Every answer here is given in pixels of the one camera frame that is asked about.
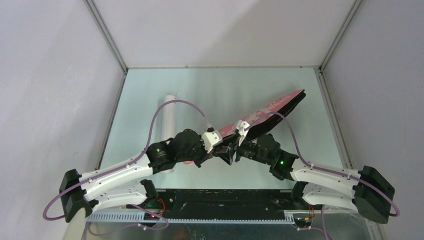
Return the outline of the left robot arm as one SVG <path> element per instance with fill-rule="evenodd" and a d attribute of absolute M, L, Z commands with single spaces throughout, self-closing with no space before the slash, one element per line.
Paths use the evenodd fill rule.
<path fill-rule="evenodd" d="M 217 131 L 202 135 L 185 129 L 175 137 L 150 144 L 140 155 L 105 169 L 79 173 L 68 170 L 59 187 L 63 217 L 69 223 L 81 209 L 85 215 L 122 205 L 153 208 L 158 202 L 155 186 L 147 177 L 173 169 L 177 163 L 196 165 L 209 159 L 222 143 Z"/>

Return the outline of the pink sport racket bag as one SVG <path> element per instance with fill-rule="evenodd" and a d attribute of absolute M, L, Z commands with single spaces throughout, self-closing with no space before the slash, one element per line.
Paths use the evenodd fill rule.
<path fill-rule="evenodd" d="M 283 121 L 281 116 L 287 117 L 305 97 L 305 90 L 299 89 L 274 100 L 251 115 L 243 117 L 241 120 L 250 124 L 247 136 L 243 142 L 253 142 L 259 137 L 270 133 L 274 127 Z M 238 121 L 218 129 L 222 136 L 222 143 L 215 148 L 221 146 L 239 147 L 237 140 L 240 135 L 235 132 L 235 124 Z"/>

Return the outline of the white shuttlecock tube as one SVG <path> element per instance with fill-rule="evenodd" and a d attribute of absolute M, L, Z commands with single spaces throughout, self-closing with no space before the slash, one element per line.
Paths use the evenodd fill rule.
<path fill-rule="evenodd" d="M 176 102 L 171 102 L 162 108 L 161 140 L 168 140 L 176 135 Z"/>

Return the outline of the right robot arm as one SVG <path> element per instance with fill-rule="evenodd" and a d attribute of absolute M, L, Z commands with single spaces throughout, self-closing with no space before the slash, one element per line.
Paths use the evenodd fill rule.
<path fill-rule="evenodd" d="M 357 211 L 378 224 L 387 224 L 392 216 L 395 189 L 371 166 L 357 170 L 304 163 L 299 156 L 282 150 L 271 134 L 260 136 L 256 142 L 238 137 L 228 145 L 212 136 L 204 148 L 229 165 L 233 163 L 233 156 L 237 161 L 246 158 L 269 166 L 270 173 L 279 180 L 295 181 L 290 201 L 297 209 L 308 205 L 341 207 Z"/>

